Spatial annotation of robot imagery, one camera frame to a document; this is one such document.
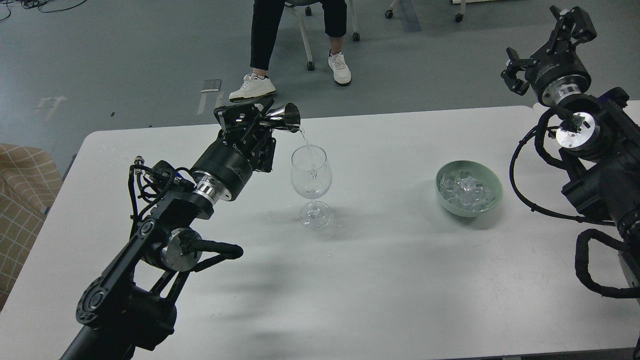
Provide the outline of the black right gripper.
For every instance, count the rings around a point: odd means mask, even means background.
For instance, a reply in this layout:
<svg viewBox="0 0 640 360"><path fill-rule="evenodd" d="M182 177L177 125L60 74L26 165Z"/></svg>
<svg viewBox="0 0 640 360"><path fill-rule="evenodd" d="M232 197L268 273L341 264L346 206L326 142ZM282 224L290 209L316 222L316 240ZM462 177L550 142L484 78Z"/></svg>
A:
<svg viewBox="0 0 640 360"><path fill-rule="evenodd" d="M577 47L596 39L598 33L582 7L550 6L549 10L556 23L542 46L542 55L521 58L514 48L507 47L506 69L500 76L511 92L523 96L531 86L539 103L553 107L567 96L583 94L590 88L592 78L578 57ZM522 80L518 73L524 71Z"/></svg>

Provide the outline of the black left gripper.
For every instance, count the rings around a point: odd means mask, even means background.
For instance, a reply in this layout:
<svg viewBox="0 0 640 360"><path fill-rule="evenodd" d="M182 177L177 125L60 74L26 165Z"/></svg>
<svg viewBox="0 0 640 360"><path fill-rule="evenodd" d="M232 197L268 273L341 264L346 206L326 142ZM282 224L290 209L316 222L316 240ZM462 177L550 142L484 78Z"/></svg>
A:
<svg viewBox="0 0 640 360"><path fill-rule="evenodd" d="M260 121L274 105L274 99L261 99L235 105L220 105L214 117L221 129L213 143L190 169L197 183L211 183L222 190L221 199L235 201L253 176L273 169L276 139L274 130ZM246 141L249 148L243 149Z"/></svg>

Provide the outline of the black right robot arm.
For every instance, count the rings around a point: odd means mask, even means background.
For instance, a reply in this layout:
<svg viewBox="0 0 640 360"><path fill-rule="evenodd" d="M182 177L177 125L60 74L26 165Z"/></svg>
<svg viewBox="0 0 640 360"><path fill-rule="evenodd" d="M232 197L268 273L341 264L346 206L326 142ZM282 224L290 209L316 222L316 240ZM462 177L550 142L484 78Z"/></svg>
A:
<svg viewBox="0 0 640 360"><path fill-rule="evenodd" d="M530 57L521 58L507 48L508 61L501 77L506 87L523 96L532 89L546 107L535 125L519 141L510 159L509 181L515 195L532 212L576 221L612 226L620 238L596 228L576 239L574 272L586 289L602 297L638 300L640 252L640 130L625 109L629 95L615 87L601 96L588 94L592 78L576 48L597 36L587 11L575 6L551 6L556 21L547 42ZM534 141L535 152L549 166L567 173L561 193L578 214L566 215L526 198L515 182L515 163L522 148ZM629 287L599 284L589 272L590 241L618 252Z"/></svg>

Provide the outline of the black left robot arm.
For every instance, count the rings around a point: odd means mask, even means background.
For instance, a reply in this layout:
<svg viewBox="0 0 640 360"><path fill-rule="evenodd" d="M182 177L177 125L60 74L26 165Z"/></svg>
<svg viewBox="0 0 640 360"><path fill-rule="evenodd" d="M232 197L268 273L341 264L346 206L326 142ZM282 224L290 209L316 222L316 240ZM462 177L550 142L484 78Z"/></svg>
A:
<svg viewBox="0 0 640 360"><path fill-rule="evenodd" d="M217 107L221 130L187 170L190 180L166 161L148 167L137 157L131 164L130 238L80 297L82 328L63 360L130 360L137 348L153 351L174 333L189 275L242 257L240 246L205 240L191 223L210 219L218 201L236 200L254 172L272 171L274 130L295 133L301 121L295 104L273 105L268 96Z"/></svg>

